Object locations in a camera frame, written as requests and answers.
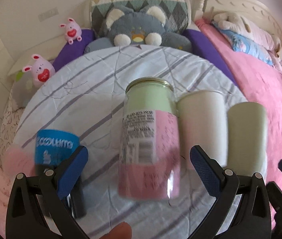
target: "pink plush bunny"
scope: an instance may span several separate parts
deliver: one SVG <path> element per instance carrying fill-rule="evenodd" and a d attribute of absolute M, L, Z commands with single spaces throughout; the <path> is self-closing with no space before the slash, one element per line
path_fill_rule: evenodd
<path fill-rule="evenodd" d="M 25 66 L 22 71 L 31 71 L 34 86 L 40 88 L 56 71 L 53 65 L 42 56 L 33 54 L 31 57 L 36 60 L 35 63 L 31 66 Z"/>
<path fill-rule="evenodd" d="M 65 28 L 65 40 L 68 41 L 70 45 L 73 44 L 73 40 L 77 39 L 78 41 L 82 40 L 82 30 L 78 23 L 75 22 L 74 19 L 68 18 L 69 23 L 68 24 L 60 24 L 61 28 Z"/>

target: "gray plush cat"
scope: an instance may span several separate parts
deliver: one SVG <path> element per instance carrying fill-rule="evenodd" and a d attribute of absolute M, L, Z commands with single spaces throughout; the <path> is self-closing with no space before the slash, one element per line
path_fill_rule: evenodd
<path fill-rule="evenodd" d="M 114 7 L 106 17 L 103 30 L 105 37 L 87 45 L 85 53 L 130 44 L 167 46 L 192 51 L 192 44 L 186 37 L 168 31 L 166 15 L 160 6 L 147 6 L 140 12 L 124 6 Z"/>

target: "pink blanket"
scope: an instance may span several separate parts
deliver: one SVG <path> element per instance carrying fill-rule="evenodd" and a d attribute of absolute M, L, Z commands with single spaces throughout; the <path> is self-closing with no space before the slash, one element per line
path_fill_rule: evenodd
<path fill-rule="evenodd" d="M 13 185 L 11 181 L 20 172 L 26 176 L 35 175 L 33 155 L 13 144 L 4 154 L 3 170 L 0 168 L 0 235 L 6 238 L 7 207 Z"/>
<path fill-rule="evenodd" d="M 248 101 L 262 104 L 268 115 L 267 181 L 275 181 L 282 190 L 282 173 L 278 162 L 282 159 L 282 75 L 257 58 L 234 52 L 228 41 L 206 20 L 196 25 L 219 51 Z"/>

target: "diamond pattern pillow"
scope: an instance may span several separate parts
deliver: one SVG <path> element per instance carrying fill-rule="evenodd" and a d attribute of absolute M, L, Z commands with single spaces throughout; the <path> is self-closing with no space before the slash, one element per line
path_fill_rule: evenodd
<path fill-rule="evenodd" d="M 181 33 L 188 26 L 188 6 L 185 0 L 91 0 L 91 23 L 97 37 L 103 37 L 105 18 L 117 5 L 138 12 L 148 5 L 159 5 L 164 10 L 172 32 Z"/>

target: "finger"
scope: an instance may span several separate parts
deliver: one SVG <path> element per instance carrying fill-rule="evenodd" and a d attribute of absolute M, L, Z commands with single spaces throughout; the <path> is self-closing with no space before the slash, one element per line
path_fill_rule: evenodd
<path fill-rule="evenodd" d="M 131 239 L 132 228 L 126 222 L 118 224 L 108 234 L 102 236 L 100 239 Z"/>

